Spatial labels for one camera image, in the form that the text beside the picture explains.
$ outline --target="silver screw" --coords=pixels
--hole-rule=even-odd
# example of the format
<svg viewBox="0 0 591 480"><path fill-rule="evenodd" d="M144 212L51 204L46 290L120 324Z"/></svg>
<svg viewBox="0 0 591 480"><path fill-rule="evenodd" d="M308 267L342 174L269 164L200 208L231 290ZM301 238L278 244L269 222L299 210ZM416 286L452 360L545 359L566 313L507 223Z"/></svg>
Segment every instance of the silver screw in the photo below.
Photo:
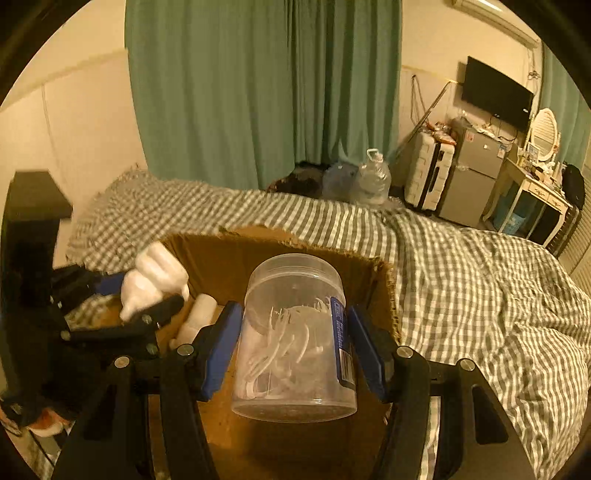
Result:
<svg viewBox="0 0 591 480"><path fill-rule="evenodd" d="M177 353L181 356L189 356L194 351L195 349L193 348L193 345L191 345L190 343L184 343L177 348Z"/></svg>
<svg viewBox="0 0 591 480"><path fill-rule="evenodd" d="M460 367L471 372L476 368L476 364L469 358L462 358L462 360L460 360Z"/></svg>
<svg viewBox="0 0 591 480"><path fill-rule="evenodd" d="M411 358L413 355L413 349L403 345L403 346L399 346L396 349L396 353L398 356L401 356L402 358Z"/></svg>
<svg viewBox="0 0 591 480"><path fill-rule="evenodd" d="M117 368L125 368L129 365L129 357L127 356L120 356L118 359L115 360L115 366Z"/></svg>
<svg viewBox="0 0 591 480"><path fill-rule="evenodd" d="M148 353L150 355L158 354L158 347L156 345L154 345L153 343L149 343L148 345L146 345L146 350L148 351Z"/></svg>

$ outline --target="barcode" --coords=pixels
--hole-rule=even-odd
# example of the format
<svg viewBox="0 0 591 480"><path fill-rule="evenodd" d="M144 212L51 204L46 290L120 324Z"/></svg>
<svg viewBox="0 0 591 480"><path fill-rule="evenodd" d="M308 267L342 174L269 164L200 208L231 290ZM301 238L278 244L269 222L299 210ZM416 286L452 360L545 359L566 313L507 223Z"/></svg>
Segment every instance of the barcode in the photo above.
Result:
<svg viewBox="0 0 591 480"><path fill-rule="evenodd" d="M343 382L355 385L355 372L353 371L353 358L349 352L339 348L340 376Z"/></svg>

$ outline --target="black tv screen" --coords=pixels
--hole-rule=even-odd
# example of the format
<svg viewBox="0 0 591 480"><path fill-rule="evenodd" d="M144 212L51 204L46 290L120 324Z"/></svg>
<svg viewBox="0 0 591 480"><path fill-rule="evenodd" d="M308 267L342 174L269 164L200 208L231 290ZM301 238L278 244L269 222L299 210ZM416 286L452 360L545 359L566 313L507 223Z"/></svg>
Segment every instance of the black tv screen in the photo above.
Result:
<svg viewBox="0 0 591 480"><path fill-rule="evenodd" d="M504 73L468 57L462 100L525 132L534 94Z"/></svg>

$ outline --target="blue label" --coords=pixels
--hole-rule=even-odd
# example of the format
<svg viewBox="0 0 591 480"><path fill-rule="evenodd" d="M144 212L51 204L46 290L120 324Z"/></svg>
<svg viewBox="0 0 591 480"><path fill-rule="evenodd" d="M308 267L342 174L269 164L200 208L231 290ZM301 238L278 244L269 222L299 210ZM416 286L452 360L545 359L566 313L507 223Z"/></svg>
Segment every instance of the blue label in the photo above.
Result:
<svg viewBox="0 0 591 480"><path fill-rule="evenodd" d="M330 311L333 320L333 334L335 336L336 376L344 387L355 389L355 372L353 357L347 334L347 316L345 307L335 297L330 298Z"/></svg>

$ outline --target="curtain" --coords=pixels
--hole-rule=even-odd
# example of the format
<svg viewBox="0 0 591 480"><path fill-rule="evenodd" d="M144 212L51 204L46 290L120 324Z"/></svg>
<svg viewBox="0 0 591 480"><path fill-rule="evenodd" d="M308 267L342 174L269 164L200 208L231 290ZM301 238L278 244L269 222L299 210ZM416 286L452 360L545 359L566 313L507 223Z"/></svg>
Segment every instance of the curtain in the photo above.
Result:
<svg viewBox="0 0 591 480"><path fill-rule="evenodd" d="M400 0L128 0L150 170L252 189L301 161L389 159L400 34Z"/></svg>
<svg viewBox="0 0 591 480"><path fill-rule="evenodd" d="M540 108L550 108L560 132L557 161L583 167L591 131L591 111L566 69L544 45Z"/></svg>

